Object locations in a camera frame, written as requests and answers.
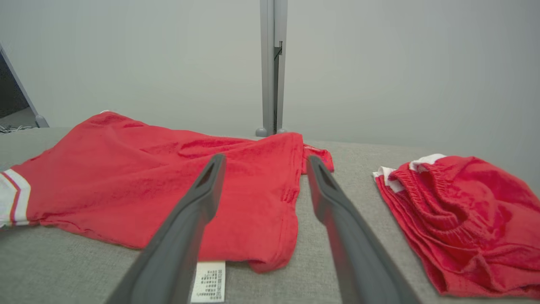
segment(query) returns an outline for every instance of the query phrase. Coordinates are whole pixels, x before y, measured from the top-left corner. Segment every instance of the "white trim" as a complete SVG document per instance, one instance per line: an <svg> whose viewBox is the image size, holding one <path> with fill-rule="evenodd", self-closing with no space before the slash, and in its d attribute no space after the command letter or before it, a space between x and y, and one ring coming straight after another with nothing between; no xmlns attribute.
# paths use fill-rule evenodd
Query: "white trim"
<svg viewBox="0 0 540 304"><path fill-rule="evenodd" d="M387 167L379 167L379 170L377 172L373 172L373 177L377 179L377 177L383 175L384 176L384 185L389 186L390 189L393 192L399 192L405 190L405 187L401 184L398 180L389 180L388 177L390 176L390 173L394 172L396 169L387 168Z"/></svg>
<svg viewBox="0 0 540 304"><path fill-rule="evenodd" d="M16 194L17 189L3 174L0 174L0 227L11 222L9 216Z"/></svg>
<svg viewBox="0 0 540 304"><path fill-rule="evenodd" d="M442 154L431 154L428 156L420 157L418 160L411 161L409 163L409 170L416 171L418 173L424 172L426 168L422 166L423 163L434 164L437 160L446 157Z"/></svg>
<svg viewBox="0 0 540 304"><path fill-rule="evenodd" d="M14 216L16 225L28 225L29 222L26 218L26 209L28 208L28 199L30 198L30 184L19 173L11 169L4 171L4 173L6 173L6 175L8 175L21 189Z"/></svg>

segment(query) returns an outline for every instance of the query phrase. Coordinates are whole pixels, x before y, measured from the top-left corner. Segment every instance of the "red fabric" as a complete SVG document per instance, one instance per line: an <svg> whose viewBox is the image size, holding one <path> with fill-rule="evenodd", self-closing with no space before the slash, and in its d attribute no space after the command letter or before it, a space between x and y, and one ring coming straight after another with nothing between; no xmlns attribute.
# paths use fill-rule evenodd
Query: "red fabric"
<svg viewBox="0 0 540 304"><path fill-rule="evenodd" d="M527 184L475 157L403 164L376 183L443 295L540 298L540 201Z"/></svg>
<svg viewBox="0 0 540 304"><path fill-rule="evenodd" d="M330 152L328 152L327 150L317 149L316 147L312 147L309 144L304 144L302 174L307 174L307 159L312 155L320 158L323 163L325 163L326 168L328 168L330 172L334 172L334 161L332 160L332 155L330 155Z"/></svg>
<svg viewBox="0 0 540 304"><path fill-rule="evenodd" d="M31 186L32 224L143 248L210 158L223 153L221 200L199 259L247 260L267 272L285 266L296 245L304 151L296 133L259 141L215 137L106 112L12 170ZM318 153L333 166L327 151Z"/></svg>

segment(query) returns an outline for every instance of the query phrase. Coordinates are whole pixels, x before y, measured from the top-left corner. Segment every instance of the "red t-shirt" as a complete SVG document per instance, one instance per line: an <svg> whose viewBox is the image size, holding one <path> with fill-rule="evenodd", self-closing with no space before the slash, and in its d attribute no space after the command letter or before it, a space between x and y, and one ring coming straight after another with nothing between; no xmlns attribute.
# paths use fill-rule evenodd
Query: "red t-shirt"
<svg viewBox="0 0 540 304"><path fill-rule="evenodd" d="M305 159L328 151L297 133L258 141L170 130L106 112L52 149L0 175L2 224L52 225L143 248L216 154L227 156L215 218L199 259L249 261L257 272L285 266L296 245L295 203Z"/></svg>

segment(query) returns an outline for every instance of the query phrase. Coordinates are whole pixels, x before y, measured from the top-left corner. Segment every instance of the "gray table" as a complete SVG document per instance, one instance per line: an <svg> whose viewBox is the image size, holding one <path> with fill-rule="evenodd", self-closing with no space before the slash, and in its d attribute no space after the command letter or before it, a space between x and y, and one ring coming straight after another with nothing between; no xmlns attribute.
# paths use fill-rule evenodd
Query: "gray table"
<svg viewBox="0 0 540 304"><path fill-rule="evenodd" d="M0 170L53 147L69 129L47 128L0 135ZM528 303L525 299L440 297L381 199L371 176L380 165L399 165L435 152L424 148L307 141L328 149L335 179L368 221L424 303ZM283 269L252 272L228 263L228 303L341 303L324 227L313 214L306 176L296 202L299 231L294 255ZM0 232L0 303L103 303L138 251L90 240L56 228L20 227Z"/></svg>

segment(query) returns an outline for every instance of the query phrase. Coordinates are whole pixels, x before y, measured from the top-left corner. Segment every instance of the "clothing tag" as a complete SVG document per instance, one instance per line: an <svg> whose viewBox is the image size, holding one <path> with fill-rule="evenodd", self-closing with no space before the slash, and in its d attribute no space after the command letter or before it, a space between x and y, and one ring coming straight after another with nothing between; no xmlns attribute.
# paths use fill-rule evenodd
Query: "clothing tag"
<svg viewBox="0 0 540 304"><path fill-rule="evenodd" d="M225 261L197 262L192 303L225 302Z"/></svg>

